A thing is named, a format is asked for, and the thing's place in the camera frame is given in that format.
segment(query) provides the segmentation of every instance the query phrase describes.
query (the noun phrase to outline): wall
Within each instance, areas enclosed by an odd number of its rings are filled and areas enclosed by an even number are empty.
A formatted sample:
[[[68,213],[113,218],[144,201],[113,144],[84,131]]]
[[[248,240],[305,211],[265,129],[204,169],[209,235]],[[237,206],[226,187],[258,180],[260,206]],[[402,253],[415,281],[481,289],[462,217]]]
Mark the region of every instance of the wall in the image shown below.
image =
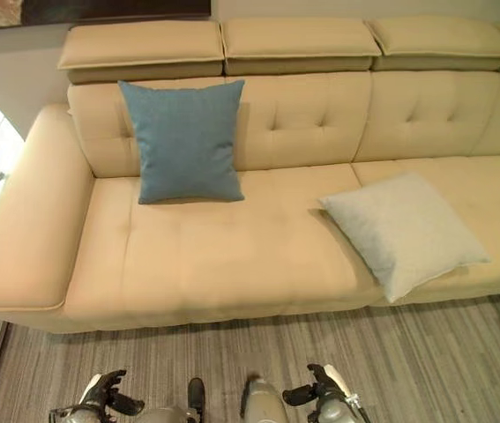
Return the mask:
[[[0,29],[0,109],[22,137],[43,105],[65,99],[56,70],[67,25]]]
[[[500,21],[500,0],[212,0],[213,17],[341,16],[374,18],[442,13]],[[68,26],[0,30],[0,108],[23,137],[47,103],[64,101],[56,70]]]

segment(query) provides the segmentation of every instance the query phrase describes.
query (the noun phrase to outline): carpet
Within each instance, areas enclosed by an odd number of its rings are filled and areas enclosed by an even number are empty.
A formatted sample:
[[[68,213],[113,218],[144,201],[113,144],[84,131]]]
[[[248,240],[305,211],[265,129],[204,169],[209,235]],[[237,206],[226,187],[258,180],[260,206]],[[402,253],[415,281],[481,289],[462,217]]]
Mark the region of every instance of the carpet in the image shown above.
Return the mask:
[[[122,392],[147,407],[207,387],[209,423],[235,423],[246,374],[279,390],[332,363],[374,422],[499,422],[500,297],[362,308],[173,328],[51,335],[10,325],[0,359],[0,423],[46,421],[90,376],[126,368]],[[288,409],[305,423],[312,409]],[[121,417],[119,422],[133,419]]]

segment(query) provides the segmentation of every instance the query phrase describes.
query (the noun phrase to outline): throw pillow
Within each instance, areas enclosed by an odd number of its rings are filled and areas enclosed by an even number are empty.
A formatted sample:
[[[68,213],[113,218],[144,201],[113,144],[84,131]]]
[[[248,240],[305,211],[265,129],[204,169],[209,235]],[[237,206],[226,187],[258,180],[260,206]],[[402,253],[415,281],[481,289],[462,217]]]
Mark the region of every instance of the throw pillow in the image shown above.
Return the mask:
[[[320,203],[362,255],[389,302],[458,266],[490,261],[455,211],[417,174]]]
[[[154,90],[118,81],[140,151],[140,204],[243,200],[232,147],[243,81]]]

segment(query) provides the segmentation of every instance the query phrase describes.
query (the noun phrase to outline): sofa seat cushion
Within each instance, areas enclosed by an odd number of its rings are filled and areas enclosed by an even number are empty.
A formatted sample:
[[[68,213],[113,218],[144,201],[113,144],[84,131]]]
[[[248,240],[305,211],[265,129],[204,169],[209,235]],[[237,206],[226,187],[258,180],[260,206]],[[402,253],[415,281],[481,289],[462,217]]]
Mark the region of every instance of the sofa seat cushion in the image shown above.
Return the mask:
[[[389,302],[487,252],[431,184],[414,172],[320,199]]]
[[[353,167],[362,185],[407,170],[422,175],[448,200],[492,260],[430,280],[394,304],[500,293],[500,156],[388,160]]]
[[[139,205],[139,178],[97,179],[63,312],[95,329],[359,308],[383,296],[317,198],[350,165],[239,174],[245,201]]]

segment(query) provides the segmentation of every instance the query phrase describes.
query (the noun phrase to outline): sofa backrest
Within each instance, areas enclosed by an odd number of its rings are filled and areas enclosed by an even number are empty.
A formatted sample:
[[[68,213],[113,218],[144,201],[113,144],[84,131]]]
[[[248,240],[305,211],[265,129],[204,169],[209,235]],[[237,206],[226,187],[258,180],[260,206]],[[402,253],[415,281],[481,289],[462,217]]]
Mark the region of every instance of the sofa backrest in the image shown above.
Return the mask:
[[[166,74],[174,72],[174,66],[181,66],[181,59],[171,68],[160,67],[153,73],[163,73],[167,79],[138,82],[152,88],[201,88],[244,79],[246,84],[235,140],[237,170],[500,154],[499,71],[433,69],[436,63],[441,63],[440,66],[443,63],[457,63],[456,66],[463,63],[467,67],[467,62],[460,62],[455,57],[438,62],[430,60],[428,70],[355,71],[358,63],[362,66],[371,63],[372,68],[374,62],[382,63],[384,59],[384,56],[377,58],[377,52],[373,50],[376,44],[372,39],[369,41],[373,44],[368,42],[370,33],[361,21],[342,19],[341,24],[349,25],[349,29],[338,31],[338,20],[330,19],[334,36],[342,39],[340,46],[333,40],[328,43],[322,37],[294,45],[288,44],[291,37],[280,37],[277,44],[271,44],[275,34],[274,19],[256,19],[251,25],[243,21],[240,23],[238,19],[222,29],[223,42],[234,45],[230,48],[225,46],[225,63],[232,62],[230,66],[225,66],[226,76],[171,79],[182,76],[181,72]],[[293,31],[306,38],[304,21],[295,19],[293,29],[291,22],[292,19],[282,19],[283,31]],[[321,27],[321,19],[312,19],[309,24],[311,30],[316,28],[317,31]],[[500,31],[487,28],[489,38],[494,38],[495,34],[500,37]],[[388,40],[399,40],[388,33],[386,35]],[[235,39],[251,36],[255,37],[251,42]],[[350,36],[357,40],[359,48],[350,47]],[[207,39],[210,42],[215,37],[207,36]],[[261,56],[256,54],[256,43],[260,41],[268,46]],[[300,45],[306,51],[300,51]],[[281,51],[283,48],[287,51],[285,55]],[[315,56],[311,55],[311,48],[318,51]],[[394,48],[393,51],[401,51],[400,46]],[[458,53],[455,48],[446,45],[444,51]],[[495,39],[494,49],[480,49],[479,57],[485,53],[492,55],[486,56],[490,59],[488,66],[493,59],[500,61],[500,39]],[[215,52],[210,46],[208,49],[199,46],[198,51],[207,51],[208,56]],[[350,60],[349,55],[358,55],[361,61]],[[71,52],[64,52],[63,57],[66,63],[75,62]],[[396,66],[401,57],[393,57],[389,63]],[[405,60],[408,63],[406,67],[412,66],[412,57],[407,55]],[[193,58],[188,62],[190,70],[193,69],[193,62],[196,62]],[[157,68],[157,61],[153,61],[150,69],[153,69],[154,63]],[[484,62],[471,63],[479,67]],[[259,73],[260,66],[265,72],[276,75],[228,75],[228,69],[234,74],[240,70]],[[131,72],[125,69],[125,64],[119,67],[127,79],[134,79],[128,78]],[[107,73],[103,73],[101,67],[90,74],[95,78],[101,75],[101,81],[120,78],[115,77],[114,66],[107,69]],[[139,70],[138,75],[141,77],[144,74]],[[83,151],[95,175],[138,176],[137,143],[117,84],[93,81],[72,85],[68,98]]]

